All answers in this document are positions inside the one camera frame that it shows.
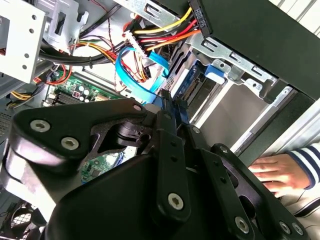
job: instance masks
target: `yellow wire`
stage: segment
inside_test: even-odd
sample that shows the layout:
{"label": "yellow wire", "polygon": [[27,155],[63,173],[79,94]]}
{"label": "yellow wire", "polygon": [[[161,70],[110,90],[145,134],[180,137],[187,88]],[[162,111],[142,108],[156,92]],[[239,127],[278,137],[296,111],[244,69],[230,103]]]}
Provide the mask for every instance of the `yellow wire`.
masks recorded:
{"label": "yellow wire", "polygon": [[115,63],[116,61],[111,57],[109,56],[105,51],[105,49],[103,47],[100,47],[98,45],[95,45],[93,43],[89,43],[87,44],[86,42],[83,42],[83,41],[80,41],[79,44],[83,45],[83,46],[90,46],[96,50],[98,50],[100,53],[102,53],[103,55],[105,55],[112,63]]}
{"label": "yellow wire", "polygon": [[139,66],[139,71],[140,71],[140,74],[141,74],[143,80],[147,80],[147,77],[144,72],[144,65],[142,63],[142,59],[141,59],[140,55],[138,56],[138,66]]}
{"label": "yellow wire", "polygon": [[137,31],[134,31],[134,33],[135,34],[155,34],[155,33],[159,33],[159,32],[171,29],[171,28],[181,24],[183,21],[185,21],[187,19],[187,17],[189,17],[189,15],[191,14],[191,12],[192,12],[192,8],[189,7],[188,11],[185,13],[185,15],[180,20],[178,20],[170,25],[167,25],[167,26],[164,26],[161,28],[157,28],[157,29],[137,30]]}
{"label": "yellow wire", "polygon": [[26,95],[25,93],[20,93],[20,92],[17,92],[17,91],[13,91],[13,93],[18,95],[18,96],[20,96],[20,97],[22,97],[22,98],[24,98],[24,97],[30,98],[31,97],[31,95]]}
{"label": "yellow wire", "polygon": [[17,99],[19,99],[19,100],[22,100],[22,101],[25,101],[25,100],[27,100],[27,99],[29,98],[29,97],[20,97],[20,96],[14,94],[13,92],[11,92],[11,94],[12,94],[15,98],[17,98]]}
{"label": "yellow wire", "polygon": [[15,103],[10,103],[9,105],[8,105],[8,108],[12,108],[13,106],[15,106],[16,104]]}

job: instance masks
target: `black connector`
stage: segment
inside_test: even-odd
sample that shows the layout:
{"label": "black connector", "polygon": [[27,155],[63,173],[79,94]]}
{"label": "black connector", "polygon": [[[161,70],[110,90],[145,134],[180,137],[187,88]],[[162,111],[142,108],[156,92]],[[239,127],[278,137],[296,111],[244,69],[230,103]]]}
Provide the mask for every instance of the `black connector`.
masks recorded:
{"label": "black connector", "polygon": [[144,73],[145,73],[146,78],[150,79],[152,76],[151,76],[151,72],[150,72],[149,67],[143,67],[143,69],[144,69]]}
{"label": "black connector", "polygon": [[200,30],[205,38],[211,37],[213,34],[212,27],[208,21],[201,0],[189,0],[189,5],[192,8],[193,15],[197,20]]}

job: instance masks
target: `person's arm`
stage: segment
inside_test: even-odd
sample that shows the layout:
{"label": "person's arm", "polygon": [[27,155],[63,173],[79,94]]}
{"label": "person's arm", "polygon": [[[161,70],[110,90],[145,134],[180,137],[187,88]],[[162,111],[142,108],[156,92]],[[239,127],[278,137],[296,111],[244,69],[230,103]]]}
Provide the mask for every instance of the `person's arm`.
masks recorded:
{"label": "person's arm", "polygon": [[257,159],[249,169],[276,197],[292,189],[311,189],[320,181],[320,143]]}
{"label": "person's arm", "polygon": [[303,169],[310,181],[310,185],[305,189],[311,189],[320,182],[320,143],[314,143],[288,154]]}

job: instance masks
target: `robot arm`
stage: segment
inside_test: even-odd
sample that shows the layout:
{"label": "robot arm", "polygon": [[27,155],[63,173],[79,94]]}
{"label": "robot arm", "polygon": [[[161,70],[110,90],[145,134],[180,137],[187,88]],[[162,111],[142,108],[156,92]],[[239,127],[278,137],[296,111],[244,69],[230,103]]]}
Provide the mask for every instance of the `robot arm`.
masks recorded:
{"label": "robot arm", "polygon": [[[38,206],[45,239],[309,239],[225,145],[208,146],[183,101],[160,96],[158,112],[117,99],[14,117],[1,179]],[[135,157],[81,185],[83,161],[127,146]]]}

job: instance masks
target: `striped sleeve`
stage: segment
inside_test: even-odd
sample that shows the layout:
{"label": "striped sleeve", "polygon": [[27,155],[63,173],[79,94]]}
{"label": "striped sleeve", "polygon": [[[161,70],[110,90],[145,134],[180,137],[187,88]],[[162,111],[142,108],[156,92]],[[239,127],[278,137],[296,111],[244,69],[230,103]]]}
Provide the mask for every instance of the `striped sleeve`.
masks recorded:
{"label": "striped sleeve", "polygon": [[320,143],[290,151],[288,154],[307,174],[311,184],[305,188],[306,190],[312,189],[320,182]]}

